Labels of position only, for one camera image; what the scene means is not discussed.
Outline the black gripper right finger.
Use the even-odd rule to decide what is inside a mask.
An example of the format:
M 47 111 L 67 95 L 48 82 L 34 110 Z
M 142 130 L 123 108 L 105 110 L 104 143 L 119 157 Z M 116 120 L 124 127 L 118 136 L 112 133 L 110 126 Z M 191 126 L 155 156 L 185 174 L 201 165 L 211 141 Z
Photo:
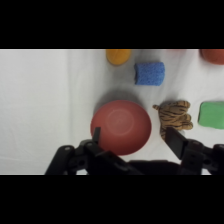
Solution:
M 179 175 L 201 175 L 202 170 L 214 170 L 211 150 L 196 140 L 186 139 L 172 127 L 166 130 L 165 143 L 181 161 Z

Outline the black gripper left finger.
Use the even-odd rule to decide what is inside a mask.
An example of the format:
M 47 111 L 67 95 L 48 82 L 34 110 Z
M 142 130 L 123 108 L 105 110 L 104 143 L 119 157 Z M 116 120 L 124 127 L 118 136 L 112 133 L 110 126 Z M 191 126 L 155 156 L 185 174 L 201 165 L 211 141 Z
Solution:
M 93 137 L 84 143 L 89 175 L 139 175 L 140 172 L 111 151 L 99 146 L 101 128 L 96 127 Z

